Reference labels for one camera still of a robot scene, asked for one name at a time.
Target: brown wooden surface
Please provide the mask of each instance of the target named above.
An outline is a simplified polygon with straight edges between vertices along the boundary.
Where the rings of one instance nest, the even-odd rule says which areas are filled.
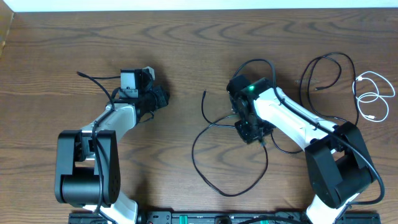
[[[14,12],[8,8],[7,4],[3,0],[0,0],[0,56],[3,47],[6,44],[6,37],[8,35],[12,17]]]
[[[122,190],[142,205],[196,211],[304,209],[312,201],[305,155],[279,152],[267,137],[269,169],[250,192],[226,198],[212,191],[195,172],[190,150],[206,126],[200,100],[208,90],[210,119],[230,113],[225,91],[233,72],[246,60],[275,63],[278,85],[297,100],[297,80],[314,57],[342,51],[358,73],[373,70],[398,86],[398,10],[258,10],[176,12],[79,12],[17,14],[0,61],[0,222],[65,223],[69,205],[53,193],[57,136],[78,129],[104,109],[105,95],[75,74],[117,75],[120,68],[151,66],[156,82],[170,91],[168,107],[155,120],[129,131],[118,144]],[[354,121],[351,70],[329,90],[313,93],[316,107]],[[321,62],[315,85],[334,79],[337,69]],[[255,64],[245,70],[271,78]],[[119,80],[103,81],[112,90]],[[381,91],[388,86],[379,82]],[[359,93],[372,88],[358,85]],[[388,99],[383,123],[361,118],[359,128],[373,163],[386,185],[375,211],[383,223],[397,223],[397,98]],[[364,106],[382,116],[382,103]],[[280,131],[283,149],[295,144]],[[212,129],[197,145],[200,169],[217,186],[233,193],[245,189],[264,167],[257,144],[246,146],[235,130]],[[359,200],[376,198],[372,184]]]

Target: white wall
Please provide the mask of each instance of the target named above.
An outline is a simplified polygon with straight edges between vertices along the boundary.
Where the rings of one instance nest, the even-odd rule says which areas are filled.
[[[398,0],[4,0],[14,12],[398,7]]]

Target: wood grain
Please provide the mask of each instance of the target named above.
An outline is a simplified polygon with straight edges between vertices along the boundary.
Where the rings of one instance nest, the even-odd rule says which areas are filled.
[[[4,3],[3,0],[0,0],[0,56],[2,49],[6,44],[6,37],[8,35],[13,16],[14,12],[6,3]]]
[[[122,190],[128,196],[145,207],[176,211],[303,210],[313,198],[305,156],[285,155],[272,144],[267,145],[269,170],[250,192],[225,198],[201,180],[190,149],[206,126],[200,113],[203,90],[208,90],[205,113],[210,119],[229,114],[228,80],[243,62],[261,57],[274,62],[278,85],[297,101],[297,80],[306,64],[335,51],[351,56],[358,73],[373,70],[398,86],[397,30],[397,9],[17,14],[0,61],[0,222],[67,221],[74,208],[58,204],[53,194],[57,136],[91,122],[106,103],[101,90],[75,71],[105,77],[120,68],[145,66],[155,69],[156,82],[171,98],[155,120],[136,126],[118,144]],[[351,69],[339,59],[342,79],[312,93],[313,103],[322,112],[354,121]],[[336,71],[330,62],[321,62],[312,85],[330,83]],[[244,73],[253,80],[271,78],[261,64]],[[119,85],[118,80],[102,83],[109,90]],[[371,89],[358,86],[359,93],[366,90]],[[385,122],[359,121],[386,197],[354,209],[379,212],[383,223],[396,223],[397,98],[388,102]],[[382,116],[385,108],[376,104],[364,110]],[[280,131],[275,138],[285,150],[297,148]],[[204,134],[197,159],[209,179],[230,193],[250,185],[265,163],[258,145],[246,146],[234,130],[224,129]],[[378,194],[372,184],[359,200]]]

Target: white usb cable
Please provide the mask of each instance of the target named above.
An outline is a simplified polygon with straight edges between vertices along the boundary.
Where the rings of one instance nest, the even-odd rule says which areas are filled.
[[[362,77],[363,75],[368,74],[368,73],[377,75],[377,76],[379,76],[380,78],[384,79],[384,80],[391,86],[392,95],[390,95],[390,96],[380,95],[380,94],[379,94],[379,88],[377,87],[376,83],[375,83],[372,79],[370,79],[370,78]],[[376,72],[372,72],[372,71],[367,71],[367,72],[364,72],[364,73],[360,74],[358,77],[356,77],[356,80],[357,80],[357,82],[360,82],[360,81],[362,81],[362,80],[369,80],[370,82],[373,83],[374,87],[376,88],[376,93],[375,93],[375,92],[367,92],[367,93],[363,93],[362,95],[360,95],[360,96],[358,96],[358,97],[356,98],[356,99],[357,99],[357,104],[358,104],[359,112],[361,113],[361,115],[363,116],[363,118],[365,118],[365,119],[368,120],[368,121],[372,121],[372,122],[381,122],[381,121],[384,121],[384,120],[387,118],[388,112],[389,112],[388,103],[387,103],[387,101],[386,101],[384,98],[385,98],[385,97],[394,97],[394,96],[396,95],[396,91],[394,90],[394,87],[393,87],[393,86],[391,85],[391,83],[390,83],[386,78],[384,78],[382,75],[377,74]],[[373,96],[374,99],[368,100],[368,101],[362,100],[363,98],[371,97],[371,96]],[[385,115],[385,117],[384,117],[383,119],[375,120],[375,118],[376,118],[375,116],[373,116],[373,115],[366,115],[366,114],[362,113],[361,107],[359,106],[360,103],[372,103],[372,102],[376,101],[376,100],[379,99],[379,98],[386,104],[386,107],[387,107],[387,113],[386,113],[386,115]]]

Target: black cable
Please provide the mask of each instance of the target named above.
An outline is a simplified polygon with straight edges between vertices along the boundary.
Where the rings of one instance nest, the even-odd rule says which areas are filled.
[[[110,217],[108,217],[107,215],[105,215],[105,213],[103,213],[102,211],[99,211],[99,215],[101,215],[106,221],[109,221],[109,222],[111,222],[112,224],[115,224],[115,223],[116,223],[112,218],[110,218]]]
[[[274,216],[260,216],[258,218],[252,218],[250,220],[240,222],[238,224],[250,224],[250,223],[255,223],[255,222],[260,222],[260,221],[282,221],[286,223],[292,223],[292,224],[306,224],[304,222],[296,221],[296,220],[291,220],[289,218],[284,218],[284,217],[274,217]]]
[[[380,186],[380,196],[375,199],[375,200],[371,200],[371,201],[367,201],[367,202],[349,202],[347,203],[348,205],[372,205],[375,203],[380,202],[383,198],[384,198],[384,194],[385,194],[385,188],[384,188],[384,183],[381,179],[381,176],[379,175],[379,173],[377,172],[377,170],[374,168],[374,166],[362,155],[362,153],[357,150],[352,144],[346,142],[345,140],[341,139],[339,136],[337,136],[335,133],[329,131],[327,128],[321,126],[318,122],[314,122],[312,119],[306,117],[305,115],[302,115],[301,113],[297,112],[295,109],[293,109],[291,106],[289,106],[278,94],[277,92],[277,85],[276,85],[276,72],[275,72],[275,68],[274,65],[263,59],[266,63],[269,64],[269,66],[271,67],[272,70],[272,79],[273,79],[273,89],[274,89],[274,93],[275,96],[277,97],[277,99],[280,101],[281,104],[283,104],[288,110],[290,110],[291,112],[293,112],[294,114],[296,114],[297,116],[299,116],[300,118],[302,118],[303,120],[305,120],[306,122],[310,123],[311,125],[313,125],[315,128],[318,128],[319,130],[329,134],[333,139],[337,140],[338,142],[342,143],[344,146],[346,146],[347,148],[351,149],[354,153],[356,153],[360,158],[362,158],[362,160],[368,165],[368,168],[371,170],[371,172],[376,176],[377,181],[379,182],[379,186]]]
[[[99,79],[99,80],[109,80],[109,79],[120,78],[120,75],[116,76],[116,77],[92,77],[92,78]]]
[[[105,158],[105,162],[106,162],[106,167],[107,168],[109,168],[109,163],[108,163],[108,161],[109,161],[109,159],[108,159],[108,157],[107,157],[107,155],[106,155],[106,153],[105,153],[105,149],[104,149],[104,147],[102,146],[102,144],[100,143],[100,140],[98,140],[98,138],[95,138],[96,139],[96,142],[97,142],[97,146],[99,147],[99,149],[100,149],[100,152],[102,153],[102,155],[104,156],[104,158]]]
[[[121,90],[121,88],[120,88],[120,87],[117,87],[116,89],[114,89],[114,90],[112,91],[112,95],[111,95],[111,98],[112,98],[112,99],[114,99],[114,98],[116,97],[116,94],[118,94],[119,90]]]
[[[311,109],[312,109],[317,115],[322,116],[322,117],[324,117],[324,118],[338,119],[338,120],[340,120],[340,121],[347,122],[347,120],[345,120],[345,119],[343,119],[343,118],[340,118],[340,117],[337,117],[337,116],[330,116],[330,115],[321,114],[319,111],[317,111],[317,110],[314,108],[314,106],[313,106],[313,104],[312,104],[312,102],[311,102],[311,99],[310,99],[310,82],[311,82],[311,78],[312,78],[313,71],[314,71],[314,69],[315,69],[317,63],[318,63],[320,60],[322,60],[322,59],[324,59],[324,58],[325,58],[325,59],[328,59],[328,60],[331,60],[332,62],[334,62],[335,64],[337,64],[337,66],[338,66],[338,68],[339,68],[339,72],[338,72],[338,75],[337,75],[335,81],[334,81],[332,84],[327,85],[327,86],[316,87],[315,90],[324,90],[324,89],[327,89],[327,88],[329,88],[329,87],[332,87],[332,86],[339,80],[339,78],[340,78],[340,76],[341,76],[341,65],[340,65],[335,59],[330,58],[330,57],[329,57],[330,55],[343,55],[343,56],[345,56],[345,57],[350,61],[351,66],[352,66],[352,68],[353,68],[354,103],[355,103],[355,110],[356,110],[355,125],[357,125],[357,124],[358,124],[358,120],[359,120],[359,108],[358,108],[357,98],[356,98],[356,72],[355,72],[355,66],[354,66],[354,62],[352,61],[352,59],[351,59],[348,55],[346,55],[346,54],[344,54],[344,53],[341,53],[341,52],[332,52],[332,53],[328,53],[328,54],[322,55],[322,56],[320,56],[320,57],[317,57],[317,58],[311,60],[310,63],[308,63],[308,65],[305,67],[305,70],[304,70],[304,72],[303,72],[303,74],[302,74],[302,76],[301,76],[300,85],[299,85],[299,88],[298,88],[298,95],[299,95],[300,105],[303,106],[302,96],[301,96],[303,78],[304,78],[304,75],[305,75],[305,73],[307,72],[309,66],[314,62],[313,65],[312,65],[311,71],[310,71],[310,76],[309,76],[309,78],[308,78],[308,85],[307,85],[307,92],[306,92],[306,94],[307,94],[307,100],[308,100],[308,103],[309,103]]]
[[[227,193],[223,192],[222,190],[220,190],[218,187],[216,187],[214,184],[212,184],[212,183],[200,172],[200,170],[198,169],[198,167],[197,167],[197,165],[196,165],[196,162],[195,162],[195,153],[194,153],[194,149],[195,149],[195,144],[196,144],[196,142],[198,141],[199,137],[200,137],[205,131],[207,131],[207,130],[210,129],[211,127],[215,126],[216,123],[218,123],[218,122],[220,122],[220,121],[222,121],[222,120],[224,120],[224,119],[232,118],[232,117],[236,117],[236,115],[225,116],[225,117],[220,118],[220,119],[217,119],[215,122],[209,124],[209,126],[207,126],[203,131],[201,131],[201,132],[198,134],[198,136],[195,138],[195,140],[194,140],[194,142],[193,142],[193,144],[192,144],[192,163],[193,163],[193,166],[194,166],[195,170],[198,172],[199,176],[203,179],[203,181],[205,181],[205,183],[206,183],[207,185],[209,185],[210,188],[212,188],[215,192],[217,192],[217,193],[219,193],[220,195],[225,196],[225,197],[236,197],[236,196],[239,196],[239,195],[242,195],[242,194],[248,192],[249,190],[251,190],[251,189],[262,179],[262,177],[264,176],[264,174],[267,172],[267,169],[268,169],[268,153],[267,153],[267,148],[265,147],[265,144],[262,142],[262,146],[263,146],[264,151],[265,151],[265,153],[266,153],[266,162],[267,162],[267,163],[266,163],[266,167],[265,167],[265,169],[262,171],[262,173],[261,173],[261,175],[259,176],[259,178],[258,178],[252,185],[250,185],[246,190],[243,190],[243,191],[241,191],[241,192],[239,192],[239,193],[236,193],[236,194],[227,194]]]
[[[95,84],[97,84],[105,92],[106,96],[109,98],[109,101],[111,102],[111,105],[112,105],[111,109],[106,114],[104,114],[104,116],[100,117],[99,120],[94,121],[93,129],[91,131],[93,149],[94,149],[95,157],[97,158],[96,163],[97,163],[98,177],[99,177],[99,197],[98,197],[97,207],[95,208],[93,213],[94,214],[98,214],[98,213],[101,213],[100,208],[101,208],[102,203],[103,203],[103,187],[104,187],[103,178],[104,177],[103,177],[103,171],[102,171],[101,156],[100,156],[100,152],[98,150],[97,138],[96,138],[96,133],[95,132],[96,132],[96,129],[98,128],[98,126],[100,125],[100,123],[114,111],[114,103],[113,103],[111,95],[109,95],[108,91],[106,91],[106,89],[100,83],[98,83],[93,77],[90,77],[90,76],[88,76],[88,75],[86,75],[84,73],[81,73],[81,72],[77,72],[77,74],[79,76],[81,76],[81,77],[88,78],[89,80],[91,80]]]
[[[275,147],[276,147],[277,149],[279,149],[279,151],[281,151],[281,152],[283,152],[283,153],[286,153],[286,154],[297,154],[297,153],[303,152],[303,150],[298,150],[298,151],[289,152],[289,151],[285,151],[285,150],[281,149],[281,148],[276,144],[273,133],[274,133],[274,130],[272,130],[272,132],[271,132],[271,139],[272,139],[272,142],[274,143]]]
[[[145,123],[145,122],[148,122],[148,121],[152,121],[155,118],[155,113],[154,112],[150,111],[149,113],[152,116],[150,118],[147,118],[145,121],[140,121],[140,123]]]
[[[247,62],[244,62],[235,72],[235,74],[232,76],[232,78],[235,78],[235,76],[249,63],[251,62],[263,62],[266,61],[265,59],[262,58],[256,58],[256,59],[252,59],[252,60],[248,60]]]
[[[108,99],[109,99],[109,101],[111,102],[111,104],[112,104],[112,110],[114,110],[114,103],[113,103],[113,100],[112,100],[112,98],[111,98],[111,95],[108,93],[108,91],[106,91],[106,89],[99,83],[99,82],[97,82],[93,77],[90,77],[90,76],[88,76],[88,75],[86,75],[86,74],[84,74],[84,73],[81,73],[81,72],[76,72],[79,76],[81,76],[81,77],[83,77],[83,78],[88,78],[89,80],[91,80],[91,81],[93,81],[95,84],[97,84],[104,92],[105,92],[105,94],[106,94],[106,96],[108,97]]]
[[[335,222],[333,222],[333,223],[337,223],[337,221],[339,219],[343,218],[344,214],[347,212],[347,210],[349,208],[352,208],[352,206],[351,205],[345,205],[344,208],[342,209],[342,211],[340,212],[340,214],[335,218]]]
[[[89,224],[94,224],[94,223],[107,223],[107,222],[108,222],[107,220],[104,221],[104,218],[102,218],[102,219],[92,220],[92,221],[90,221]]]
[[[203,91],[203,96],[202,96],[202,98],[201,98],[201,115],[202,115],[203,118],[207,121],[207,123],[209,123],[209,124],[214,124],[214,126],[216,126],[216,127],[221,127],[221,128],[235,128],[235,126],[233,126],[233,125],[216,124],[216,123],[213,123],[213,122],[209,121],[209,119],[207,119],[207,117],[206,117],[206,115],[205,115],[205,112],[204,112],[204,110],[203,110],[203,102],[205,101],[205,96],[206,96],[206,90]]]

